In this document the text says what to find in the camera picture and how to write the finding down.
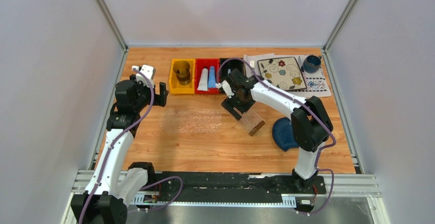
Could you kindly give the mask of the blue ceramic mug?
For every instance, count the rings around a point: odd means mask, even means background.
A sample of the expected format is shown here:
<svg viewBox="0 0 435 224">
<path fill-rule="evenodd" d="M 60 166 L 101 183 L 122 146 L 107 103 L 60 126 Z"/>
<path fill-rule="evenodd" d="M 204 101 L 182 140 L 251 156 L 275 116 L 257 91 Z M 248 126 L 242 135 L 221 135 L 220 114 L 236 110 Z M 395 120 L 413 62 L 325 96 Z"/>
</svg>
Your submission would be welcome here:
<svg viewBox="0 0 435 224">
<path fill-rule="evenodd" d="M 316 55 L 309 55 L 305 58 L 303 61 L 302 67 L 305 72 L 307 73 L 315 73 L 317 72 L 321 67 L 321 56 Z"/>
</svg>

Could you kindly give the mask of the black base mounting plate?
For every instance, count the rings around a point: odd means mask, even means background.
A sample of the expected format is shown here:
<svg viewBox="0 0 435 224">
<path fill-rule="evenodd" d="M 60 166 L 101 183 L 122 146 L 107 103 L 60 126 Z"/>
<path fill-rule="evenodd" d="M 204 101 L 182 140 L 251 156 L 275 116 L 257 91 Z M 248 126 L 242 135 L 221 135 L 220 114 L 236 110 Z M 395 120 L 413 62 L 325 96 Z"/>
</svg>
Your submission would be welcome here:
<svg viewBox="0 0 435 224">
<path fill-rule="evenodd" d="M 279 203 L 284 194 L 327 193 L 321 176 L 302 187 L 285 174 L 163 171 L 155 173 L 151 182 L 157 185 L 147 184 L 146 192 L 157 195 L 160 203 Z"/>
</svg>

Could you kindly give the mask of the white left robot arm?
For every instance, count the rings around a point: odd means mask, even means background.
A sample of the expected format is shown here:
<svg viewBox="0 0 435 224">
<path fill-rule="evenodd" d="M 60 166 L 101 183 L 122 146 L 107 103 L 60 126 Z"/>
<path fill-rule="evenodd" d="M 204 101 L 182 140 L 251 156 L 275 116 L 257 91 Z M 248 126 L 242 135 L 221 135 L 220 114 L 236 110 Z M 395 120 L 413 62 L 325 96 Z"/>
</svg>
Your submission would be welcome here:
<svg viewBox="0 0 435 224">
<path fill-rule="evenodd" d="M 155 92 L 152 80 L 131 75 L 115 85 L 115 102 L 106 123 L 106 139 L 95 171 L 82 194 L 74 195 L 71 209 L 77 223 L 126 223 L 127 209 L 142 188 L 152 190 L 157 177 L 150 162 L 134 162 L 123 180 L 123 163 L 138 127 L 152 107 L 164 107 L 169 94 L 160 82 Z"/>
</svg>

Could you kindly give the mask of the grey left frame post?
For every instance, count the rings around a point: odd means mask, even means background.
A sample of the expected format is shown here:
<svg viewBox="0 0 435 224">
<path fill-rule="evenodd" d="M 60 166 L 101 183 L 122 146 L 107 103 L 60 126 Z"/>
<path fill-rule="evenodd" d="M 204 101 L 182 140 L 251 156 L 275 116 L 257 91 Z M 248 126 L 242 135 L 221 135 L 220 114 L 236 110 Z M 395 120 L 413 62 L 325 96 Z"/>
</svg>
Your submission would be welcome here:
<svg viewBox="0 0 435 224">
<path fill-rule="evenodd" d="M 122 48 L 124 52 L 127 52 L 128 46 L 125 42 L 124 37 L 121 34 L 120 29 L 118 28 L 112 14 L 110 13 L 110 10 L 105 2 L 105 0 L 95 0 L 101 13 L 103 14 L 109 28 L 111 29 L 115 39 L 117 40 L 119 46 Z"/>
</svg>

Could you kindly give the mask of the blue toothpaste tube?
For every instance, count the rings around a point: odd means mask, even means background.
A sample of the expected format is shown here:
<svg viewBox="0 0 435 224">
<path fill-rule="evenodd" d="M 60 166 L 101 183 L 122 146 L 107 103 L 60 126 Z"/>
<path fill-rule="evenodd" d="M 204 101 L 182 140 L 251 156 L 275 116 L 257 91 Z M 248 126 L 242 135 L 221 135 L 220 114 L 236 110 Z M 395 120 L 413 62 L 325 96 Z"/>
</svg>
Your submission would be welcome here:
<svg viewBox="0 0 435 224">
<path fill-rule="evenodd" d="M 210 66 L 207 87 L 209 89 L 216 88 L 216 70 L 214 66 Z"/>
</svg>

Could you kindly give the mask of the pink handled knife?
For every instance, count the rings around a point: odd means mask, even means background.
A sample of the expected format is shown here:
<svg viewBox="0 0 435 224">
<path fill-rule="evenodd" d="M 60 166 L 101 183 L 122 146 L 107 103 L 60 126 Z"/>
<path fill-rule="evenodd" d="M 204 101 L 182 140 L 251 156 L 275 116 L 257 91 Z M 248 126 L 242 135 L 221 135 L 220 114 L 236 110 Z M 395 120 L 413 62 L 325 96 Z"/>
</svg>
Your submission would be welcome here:
<svg viewBox="0 0 435 224">
<path fill-rule="evenodd" d="M 300 67 L 300 71 L 303 73 L 304 72 L 303 61 L 302 61 L 300 56 L 298 56 L 298 64 L 299 64 L 299 67 Z"/>
</svg>

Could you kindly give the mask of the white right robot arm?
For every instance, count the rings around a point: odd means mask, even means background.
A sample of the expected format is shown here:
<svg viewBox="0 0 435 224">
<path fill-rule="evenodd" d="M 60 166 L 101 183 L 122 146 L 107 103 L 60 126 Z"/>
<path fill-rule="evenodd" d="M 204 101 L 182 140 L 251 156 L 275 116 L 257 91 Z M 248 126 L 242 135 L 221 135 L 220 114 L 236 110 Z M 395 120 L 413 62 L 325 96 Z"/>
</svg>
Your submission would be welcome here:
<svg viewBox="0 0 435 224">
<path fill-rule="evenodd" d="M 286 116 L 292 126 L 292 136 L 299 147 L 291 185 L 297 192 L 307 192 L 318 175 L 319 153 L 332 136 L 333 125 L 321 100 L 291 95 L 256 74 L 244 76 L 233 70 L 215 85 L 226 94 L 221 103 L 236 120 L 255 103 L 263 103 Z"/>
</svg>

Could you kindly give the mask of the white toothpaste tube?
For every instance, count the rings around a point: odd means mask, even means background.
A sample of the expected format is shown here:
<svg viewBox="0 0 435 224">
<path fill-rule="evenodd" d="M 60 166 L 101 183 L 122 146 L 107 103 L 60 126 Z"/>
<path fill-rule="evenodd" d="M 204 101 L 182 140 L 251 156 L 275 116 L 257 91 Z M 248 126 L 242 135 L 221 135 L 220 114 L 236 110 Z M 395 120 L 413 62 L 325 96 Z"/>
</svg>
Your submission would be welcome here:
<svg viewBox="0 0 435 224">
<path fill-rule="evenodd" d="M 208 73 L 209 71 L 207 68 L 203 68 L 201 70 L 199 83 L 197 87 L 198 91 L 208 91 Z"/>
</svg>

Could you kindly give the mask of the white patterned placemat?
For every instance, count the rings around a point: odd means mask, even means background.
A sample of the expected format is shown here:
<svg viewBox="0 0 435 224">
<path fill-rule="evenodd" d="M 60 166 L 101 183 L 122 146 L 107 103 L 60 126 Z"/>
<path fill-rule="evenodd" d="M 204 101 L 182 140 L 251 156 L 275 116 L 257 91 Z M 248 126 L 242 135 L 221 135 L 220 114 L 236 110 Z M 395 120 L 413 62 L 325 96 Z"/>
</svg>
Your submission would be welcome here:
<svg viewBox="0 0 435 224">
<path fill-rule="evenodd" d="M 243 59 L 246 61 L 246 64 L 244 64 L 245 75 L 247 77 L 252 76 L 251 71 L 250 71 L 250 67 L 249 67 L 249 62 L 251 60 L 255 61 L 255 72 L 259 77 L 261 77 L 259 74 L 259 71 L 258 71 L 258 65 L 257 65 L 258 60 L 278 58 L 278 57 L 291 57 L 291 56 L 295 57 L 297 59 L 297 62 L 298 62 L 298 56 L 301 57 L 302 61 L 304 61 L 305 58 L 307 57 L 307 55 L 276 55 L 274 53 L 262 54 L 262 55 L 252 55 L 252 56 L 244 55 Z M 325 77 L 325 74 L 324 74 L 324 71 L 322 68 L 320 68 L 315 73 L 307 73 L 304 71 L 302 73 L 302 75 L 303 75 L 304 80 L 305 80 L 306 85 L 307 85 L 306 89 L 305 90 L 298 90 L 298 91 L 287 91 L 287 92 L 290 92 L 294 95 L 298 95 L 301 97 L 306 97 L 306 98 L 310 98 L 312 96 L 317 96 L 317 97 L 331 96 L 331 91 L 329 89 L 328 82 L 326 80 L 326 77 Z"/>
</svg>

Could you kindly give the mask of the clear textured toiletry holder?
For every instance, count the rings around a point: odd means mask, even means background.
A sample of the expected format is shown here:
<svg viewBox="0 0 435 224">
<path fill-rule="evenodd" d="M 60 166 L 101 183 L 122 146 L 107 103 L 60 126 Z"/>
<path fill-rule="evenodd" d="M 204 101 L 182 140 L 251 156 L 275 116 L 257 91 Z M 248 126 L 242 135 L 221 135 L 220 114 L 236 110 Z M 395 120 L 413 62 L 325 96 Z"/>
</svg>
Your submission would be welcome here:
<svg viewBox="0 0 435 224">
<path fill-rule="evenodd" d="M 252 110 L 243 113 L 239 123 L 249 136 L 254 136 L 265 125 L 265 121 Z"/>
</svg>

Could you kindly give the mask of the black plastic bin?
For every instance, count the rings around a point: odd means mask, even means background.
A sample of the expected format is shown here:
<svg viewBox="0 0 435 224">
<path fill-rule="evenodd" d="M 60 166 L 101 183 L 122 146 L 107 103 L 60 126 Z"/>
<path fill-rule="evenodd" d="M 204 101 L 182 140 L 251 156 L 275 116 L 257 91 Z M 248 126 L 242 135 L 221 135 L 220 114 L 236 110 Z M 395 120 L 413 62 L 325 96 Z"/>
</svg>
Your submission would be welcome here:
<svg viewBox="0 0 435 224">
<path fill-rule="evenodd" d="M 226 80 L 234 93 L 242 86 L 242 81 L 246 78 L 243 73 L 243 62 L 240 58 L 220 58 L 220 67 L 218 69 L 218 83 Z"/>
</svg>

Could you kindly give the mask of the blue shell shaped dish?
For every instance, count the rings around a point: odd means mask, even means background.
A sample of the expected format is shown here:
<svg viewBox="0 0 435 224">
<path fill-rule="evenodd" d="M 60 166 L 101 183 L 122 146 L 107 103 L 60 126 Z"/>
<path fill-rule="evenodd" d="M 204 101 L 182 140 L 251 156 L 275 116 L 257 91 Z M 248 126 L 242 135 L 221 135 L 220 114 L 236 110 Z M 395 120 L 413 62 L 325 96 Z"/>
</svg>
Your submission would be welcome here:
<svg viewBox="0 0 435 224">
<path fill-rule="evenodd" d="M 287 117 L 280 118 L 273 124 L 272 138 L 284 152 L 299 147 L 294 139 L 291 120 Z"/>
</svg>

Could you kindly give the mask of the yellow plastic bin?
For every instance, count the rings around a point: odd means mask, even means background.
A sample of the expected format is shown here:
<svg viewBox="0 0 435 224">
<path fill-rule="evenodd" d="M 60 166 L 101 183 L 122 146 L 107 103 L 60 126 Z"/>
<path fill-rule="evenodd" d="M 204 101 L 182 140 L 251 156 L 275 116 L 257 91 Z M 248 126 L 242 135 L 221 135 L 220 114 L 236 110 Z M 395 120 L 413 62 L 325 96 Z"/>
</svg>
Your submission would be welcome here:
<svg viewBox="0 0 435 224">
<path fill-rule="evenodd" d="M 173 58 L 170 75 L 169 75 L 169 88 L 171 94 L 194 94 L 195 93 L 195 59 L 194 58 Z M 177 76 L 177 70 L 181 73 L 186 67 L 189 73 L 189 79 L 181 82 Z"/>
</svg>

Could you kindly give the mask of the clear textured glass tray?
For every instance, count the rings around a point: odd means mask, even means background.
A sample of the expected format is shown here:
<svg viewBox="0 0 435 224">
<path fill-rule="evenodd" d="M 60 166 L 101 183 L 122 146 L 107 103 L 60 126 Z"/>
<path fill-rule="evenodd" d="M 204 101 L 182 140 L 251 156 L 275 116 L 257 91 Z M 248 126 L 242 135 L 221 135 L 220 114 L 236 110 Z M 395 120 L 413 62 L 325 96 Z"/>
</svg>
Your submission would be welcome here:
<svg viewBox="0 0 435 224">
<path fill-rule="evenodd" d="M 221 126 L 221 114 L 212 109 L 169 110 L 160 118 L 160 127 L 168 133 L 209 133 Z"/>
</svg>

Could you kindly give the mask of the floral square ceramic plate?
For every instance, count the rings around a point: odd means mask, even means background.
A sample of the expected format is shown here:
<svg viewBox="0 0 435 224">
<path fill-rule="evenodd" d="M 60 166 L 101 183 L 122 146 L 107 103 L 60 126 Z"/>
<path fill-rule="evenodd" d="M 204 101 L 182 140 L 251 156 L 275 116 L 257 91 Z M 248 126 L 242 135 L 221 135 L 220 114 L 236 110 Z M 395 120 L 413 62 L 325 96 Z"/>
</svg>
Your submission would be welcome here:
<svg viewBox="0 0 435 224">
<path fill-rule="evenodd" d="M 260 76 L 283 91 L 305 90 L 307 85 L 295 57 L 258 60 Z"/>
</svg>

